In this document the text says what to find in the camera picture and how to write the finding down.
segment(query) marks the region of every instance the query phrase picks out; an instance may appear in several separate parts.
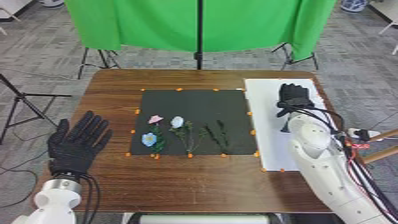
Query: white cardboard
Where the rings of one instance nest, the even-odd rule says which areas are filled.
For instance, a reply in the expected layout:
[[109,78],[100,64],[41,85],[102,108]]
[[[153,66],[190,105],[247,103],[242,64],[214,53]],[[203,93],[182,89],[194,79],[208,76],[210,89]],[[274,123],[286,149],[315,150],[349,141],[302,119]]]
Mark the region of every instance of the white cardboard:
[[256,129],[256,141],[263,168],[269,171],[297,171],[295,161],[288,153],[292,134],[283,133],[288,115],[278,118],[279,89],[283,84],[301,85],[309,89],[309,99],[315,107],[325,109],[324,99],[318,95],[311,79],[246,79],[246,97],[253,112],[253,124]]

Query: black mat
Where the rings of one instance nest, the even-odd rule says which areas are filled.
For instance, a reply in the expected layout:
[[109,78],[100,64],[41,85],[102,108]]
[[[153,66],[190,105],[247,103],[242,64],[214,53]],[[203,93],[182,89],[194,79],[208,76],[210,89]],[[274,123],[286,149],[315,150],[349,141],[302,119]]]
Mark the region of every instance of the black mat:
[[[247,100],[240,90],[148,90],[142,95],[141,114],[135,124],[135,134],[132,140],[132,154],[148,155],[151,149],[142,144],[142,134],[150,132],[148,120],[153,115],[166,119],[160,122],[160,129],[166,137],[166,148],[160,154],[185,155],[185,147],[174,134],[171,133],[171,120],[182,116],[185,121],[194,123],[194,137],[199,139],[199,129],[208,124],[215,135],[221,136],[217,120],[226,126],[226,136],[230,140],[230,155],[249,155],[256,152],[256,140],[251,135],[253,125],[247,116]],[[194,151],[198,155],[219,155],[221,148],[205,137],[201,146]]]

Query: floor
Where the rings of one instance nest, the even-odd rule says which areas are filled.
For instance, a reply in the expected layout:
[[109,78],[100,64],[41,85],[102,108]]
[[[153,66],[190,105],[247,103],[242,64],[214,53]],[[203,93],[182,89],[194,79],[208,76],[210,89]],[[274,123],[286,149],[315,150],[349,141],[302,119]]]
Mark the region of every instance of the floor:
[[[59,99],[52,106],[48,115],[59,120],[73,115],[96,68],[86,69],[84,79],[77,80],[84,48],[66,8],[45,9],[36,4],[20,18],[22,23],[2,23],[9,36],[0,35],[0,72],[22,91],[73,94],[73,98]],[[386,21],[368,9],[361,14],[349,14],[336,8],[317,48],[320,61],[317,76],[336,111],[347,120],[347,127],[373,128],[377,131],[395,129],[398,124],[398,55],[391,55],[398,43],[398,30],[389,29],[379,36],[386,25]],[[206,53],[205,60],[206,69],[279,70],[283,54],[281,52],[272,54],[270,49],[256,49],[235,53]],[[89,61],[100,63],[94,51]],[[118,61],[123,68],[196,68],[190,53],[137,47],[125,47]],[[288,70],[313,71],[311,61],[290,66]],[[4,125],[13,93],[2,85],[0,92],[0,125]],[[45,98],[36,97],[32,101],[41,106],[47,103]],[[31,115],[27,108],[18,107],[16,121]],[[0,146],[4,167],[13,167],[45,152],[45,136],[52,130],[52,125],[45,121],[34,121],[9,131]],[[398,140],[393,139],[373,144],[373,149],[365,153],[397,143]],[[41,173],[47,160],[45,154],[22,169]],[[372,164],[372,173],[391,201],[398,204],[397,164],[398,155]],[[23,198],[32,185],[31,174],[7,173],[0,176],[0,206]],[[18,215],[29,211],[32,211],[29,201],[2,208],[0,224],[11,223]],[[96,223],[118,223],[119,220],[121,215],[102,214]]]

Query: wooden surface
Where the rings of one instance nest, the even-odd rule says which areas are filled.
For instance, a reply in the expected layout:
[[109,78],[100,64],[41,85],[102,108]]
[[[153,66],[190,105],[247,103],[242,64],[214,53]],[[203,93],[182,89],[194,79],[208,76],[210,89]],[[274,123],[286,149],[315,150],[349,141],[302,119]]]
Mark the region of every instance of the wooden surface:
[[93,110],[109,119],[114,129],[114,138],[91,168],[103,192],[100,211],[329,212],[301,173],[263,173],[254,156],[196,156],[194,159],[162,156],[160,160],[150,156],[125,156],[141,89],[237,89],[246,87],[246,78],[311,78],[333,109],[318,80],[308,72],[102,70],[96,73],[73,122]]

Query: green screen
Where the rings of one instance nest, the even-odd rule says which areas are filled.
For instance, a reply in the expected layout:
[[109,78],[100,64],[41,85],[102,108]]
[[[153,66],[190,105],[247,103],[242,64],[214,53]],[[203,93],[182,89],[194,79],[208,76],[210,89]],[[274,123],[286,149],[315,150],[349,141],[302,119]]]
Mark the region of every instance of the green screen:
[[[293,46],[311,56],[336,0],[205,0],[205,52]],[[196,52],[198,0],[66,0],[84,45]]]

